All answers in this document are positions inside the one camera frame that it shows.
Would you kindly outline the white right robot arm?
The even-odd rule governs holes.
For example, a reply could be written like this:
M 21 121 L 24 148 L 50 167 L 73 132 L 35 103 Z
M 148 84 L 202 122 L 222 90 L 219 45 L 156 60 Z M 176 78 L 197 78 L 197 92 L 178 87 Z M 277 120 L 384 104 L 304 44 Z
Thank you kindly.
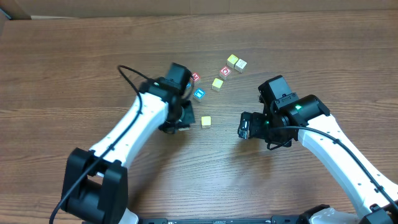
M 352 222 L 397 223 L 397 184 L 366 159 L 319 98 L 290 94 L 262 103 L 262 113 L 241 114 L 240 138 L 262 139 L 270 151 L 300 142 L 349 197 L 357 214 Z

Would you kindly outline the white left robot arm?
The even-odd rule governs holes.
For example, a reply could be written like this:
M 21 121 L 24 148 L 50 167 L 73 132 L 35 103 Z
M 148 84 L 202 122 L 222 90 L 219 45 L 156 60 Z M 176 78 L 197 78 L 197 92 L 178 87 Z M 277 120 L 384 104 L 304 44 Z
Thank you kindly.
M 87 223 L 139 223 L 127 207 L 127 173 L 155 130 L 174 134 L 194 123 L 192 103 L 182 93 L 159 82 L 143 84 L 129 111 L 100 142 L 71 152 L 55 211 Z

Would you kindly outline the yellow green picture block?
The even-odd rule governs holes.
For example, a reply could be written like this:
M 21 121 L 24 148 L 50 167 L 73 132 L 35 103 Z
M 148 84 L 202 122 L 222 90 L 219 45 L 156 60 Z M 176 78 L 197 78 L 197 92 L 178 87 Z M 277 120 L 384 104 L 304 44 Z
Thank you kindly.
M 203 129 L 211 127 L 211 117 L 210 116 L 202 116 L 201 117 L 201 126 Z

